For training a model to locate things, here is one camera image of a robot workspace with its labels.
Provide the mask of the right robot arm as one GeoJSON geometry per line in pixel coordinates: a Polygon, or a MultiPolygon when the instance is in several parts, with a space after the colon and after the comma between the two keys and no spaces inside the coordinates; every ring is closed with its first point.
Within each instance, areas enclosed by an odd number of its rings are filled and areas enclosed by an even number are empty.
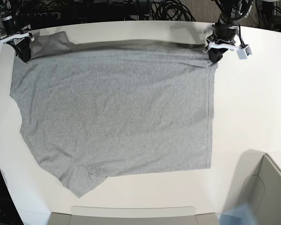
{"type": "Polygon", "coordinates": [[[16,8],[9,0],[0,0],[0,52],[4,44],[10,45],[23,62],[31,59],[30,43],[34,40],[30,25],[22,26],[16,8]]]}

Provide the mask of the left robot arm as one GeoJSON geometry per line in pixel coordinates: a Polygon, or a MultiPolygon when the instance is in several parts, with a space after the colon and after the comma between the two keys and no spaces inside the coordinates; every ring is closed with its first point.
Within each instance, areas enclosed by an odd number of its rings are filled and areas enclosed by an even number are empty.
{"type": "Polygon", "coordinates": [[[239,21],[247,18],[254,1],[252,0],[216,0],[221,11],[218,21],[212,25],[212,34],[207,37],[207,53],[213,63],[222,59],[227,50],[236,51],[239,59],[245,60],[252,55],[251,48],[245,44],[239,21]]]}

